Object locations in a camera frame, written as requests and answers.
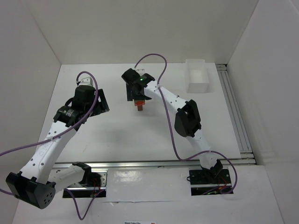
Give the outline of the red wood block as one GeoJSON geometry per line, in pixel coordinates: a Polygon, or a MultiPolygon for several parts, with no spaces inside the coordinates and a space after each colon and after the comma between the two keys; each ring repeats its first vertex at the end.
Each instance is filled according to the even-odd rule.
{"type": "Polygon", "coordinates": [[[134,101],[135,106],[142,106],[145,105],[145,100],[137,100],[134,101]]]}

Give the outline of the white perforated plastic bin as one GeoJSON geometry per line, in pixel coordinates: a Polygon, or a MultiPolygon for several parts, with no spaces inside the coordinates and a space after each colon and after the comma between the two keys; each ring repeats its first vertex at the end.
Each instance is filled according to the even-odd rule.
{"type": "Polygon", "coordinates": [[[187,93],[206,93],[209,78],[205,60],[186,59],[184,78],[187,93]]]}

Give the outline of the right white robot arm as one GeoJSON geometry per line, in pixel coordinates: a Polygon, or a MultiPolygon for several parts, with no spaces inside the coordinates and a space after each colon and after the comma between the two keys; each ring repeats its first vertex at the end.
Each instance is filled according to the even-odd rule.
{"type": "Polygon", "coordinates": [[[197,103],[194,100],[185,100],[162,87],[158,81],[148,73],[138,73],[134,69],[125,71],[121,78],[126,83],[127,94],[144,100],[155,100],[161,103],[166,112],[172,146],[175,156],[180,161],[189,161],[199,158],[200,165],[207,178],[215,179],[223,169],[223,165],[211,151],[206,141],[201,125],[201,118],[197,103]],[[173,131],[184,137],[197,153],[188,158],[181,158],[174,142],[173,131]]]}

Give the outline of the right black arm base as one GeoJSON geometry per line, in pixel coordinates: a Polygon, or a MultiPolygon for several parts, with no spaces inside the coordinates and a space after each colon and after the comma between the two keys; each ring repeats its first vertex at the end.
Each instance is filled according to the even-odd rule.
{"type": "Polygon", "coordinates": [[[232,189],[232,182],[228,169],[223,169],[215,178],[208,177],[202,169],[189,170],[186,180],[191,185],[191,195],[219,195],[232,189]]]}

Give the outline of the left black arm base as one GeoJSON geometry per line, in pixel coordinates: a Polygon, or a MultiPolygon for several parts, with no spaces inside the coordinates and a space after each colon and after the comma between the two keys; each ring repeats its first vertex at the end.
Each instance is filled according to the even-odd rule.
{"type": "Polygon", "coordinates": [[[106,197],[107,175],[108,171],[104,169],[93,169],[94,175],[86,186],[79,183],[70,185],[67,189],[74,195],[75,198],[93,198],[98,194],[97,198],[106,197]]]}

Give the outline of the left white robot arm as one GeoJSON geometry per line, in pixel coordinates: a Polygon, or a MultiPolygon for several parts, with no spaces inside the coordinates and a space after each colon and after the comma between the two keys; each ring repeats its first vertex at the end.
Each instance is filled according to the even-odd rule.
{"type": "Polygon", "coordinates": [[[58,109],[46,143],[39,146],[30,161],[16,174],[9,173],[6,183],[13,196],[39,209],[46,208],[54,195],[78,183],[83,187],[99,188],[101,175],[82,162],[74,162],[67,169],[51,174],[51,170],[67,143],[77,133],[80,119],[108,112],[109,107],[102,89],[89,85],[75,89],[74,97],[58,109]]]}

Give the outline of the white label with text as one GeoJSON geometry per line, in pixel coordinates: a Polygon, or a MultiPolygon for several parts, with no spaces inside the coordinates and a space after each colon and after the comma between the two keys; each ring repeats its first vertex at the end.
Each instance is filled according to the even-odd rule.
{"type": "Polygon", "coordinates": [[[156,221],[124,220],[123,224],[157,224],[156,221]]]}

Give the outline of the aluminium rail right side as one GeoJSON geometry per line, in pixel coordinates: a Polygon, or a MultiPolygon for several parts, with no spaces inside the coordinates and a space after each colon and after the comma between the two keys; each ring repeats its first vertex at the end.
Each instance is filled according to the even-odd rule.
{"type": "Polygon", "coordinates": [[[230,82],[225,64],[216,64],[221,87],[228,106],[236,140],[241,153],[241,158],[235,162],[236,165],[256,165],[254,153],[247,135],[247,131],[241,116],[241,112],[230,82]]]}

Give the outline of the aluminium rail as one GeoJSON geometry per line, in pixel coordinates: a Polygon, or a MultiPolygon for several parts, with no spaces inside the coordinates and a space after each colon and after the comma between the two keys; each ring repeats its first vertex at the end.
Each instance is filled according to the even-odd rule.
{"type": "Polygon", "coordinates": [[[216,64],[221,87],[228,106],[236,140],[241,153],[241,158],[235,162],[236,165],[256,165],[254,153],[247,135],[247,131],[241,116],[241,112],[230,82],[225,64],[216,64]]]}
{"type": "MultiPolygon", "coordinates": [[[[233,165],[256,165],[253,158],[245,158],[231,160],[233,165]]],[[[221,163],[229,165],[226,160],[221,160],[221,163]]],[[[56,163],[53,169],[68,168],[71,163],[56,163]]],[[[178,167],[178,166],[200,166],[199,161],[145,161],[145,162],[94,162],[87,163],[92,168],[150,168],[150,167],[178,167]]]]}

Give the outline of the aluminium rail front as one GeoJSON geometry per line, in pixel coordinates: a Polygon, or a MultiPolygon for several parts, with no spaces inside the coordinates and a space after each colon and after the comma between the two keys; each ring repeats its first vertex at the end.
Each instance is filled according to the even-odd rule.
{"type": "MultiPolygon", "coordinates": [[[[233,165],[256,165],[253,158],[245,158],[231,160],[233,165]]],[[[221,163],[229,165],[226,160],[221,160],[221,163]]],[[[53,169],[68,168],[71,163],[56,163],[53,169]]],[[[150,168],[150,167],[178,167],[178,166],[200,166],[199,161],[145,161],[145,162],[94,162],[87,163],[92,168],[150,168]]]]}

